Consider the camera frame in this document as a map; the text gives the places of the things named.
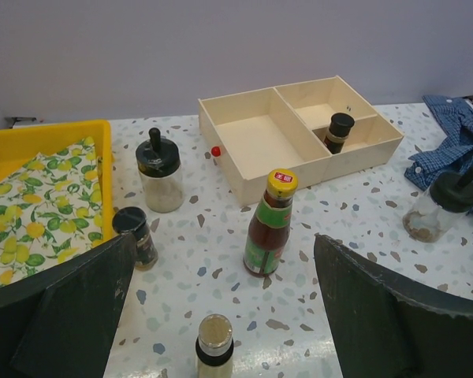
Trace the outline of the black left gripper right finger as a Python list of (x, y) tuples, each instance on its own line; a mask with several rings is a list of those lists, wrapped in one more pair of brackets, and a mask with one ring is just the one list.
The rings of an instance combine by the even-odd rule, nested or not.
[(473, 301), (317, 235), (315, 268), (345, 377), (473, 377)]

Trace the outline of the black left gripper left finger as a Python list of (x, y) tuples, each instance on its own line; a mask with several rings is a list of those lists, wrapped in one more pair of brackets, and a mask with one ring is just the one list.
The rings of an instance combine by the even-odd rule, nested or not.
[(0, 377), (101, 377), (135, 264), (117, 236), (0, 288)]

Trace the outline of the small dark spice jar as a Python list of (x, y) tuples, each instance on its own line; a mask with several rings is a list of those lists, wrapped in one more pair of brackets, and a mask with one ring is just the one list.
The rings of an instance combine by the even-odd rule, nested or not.
[(151, 269), (158, 260), (151, 230), (147, 224), (147, 215), (139, 207), (128, 206), (119, 209), (113, 217), (112, 227), (117, 234), (130, 233), (136, 240), (135, 268)]

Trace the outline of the sauce bottle green label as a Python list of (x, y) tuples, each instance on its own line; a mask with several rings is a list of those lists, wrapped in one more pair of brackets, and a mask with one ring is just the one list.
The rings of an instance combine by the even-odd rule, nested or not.
[(244, 265), (254, 275), (269, 276), (279, 266), (289, 239), (296, 174), (275, 169), (267, 177), (263, 192), (248, 226)]

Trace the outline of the spice jar black lid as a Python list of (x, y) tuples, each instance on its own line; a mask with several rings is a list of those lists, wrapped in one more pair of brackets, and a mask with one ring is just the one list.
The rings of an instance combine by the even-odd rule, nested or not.
[(355, 120), (347, 113), (335, 113), (330, 118), (324, 144), (331, 154), (339, 154), (347, 140)]

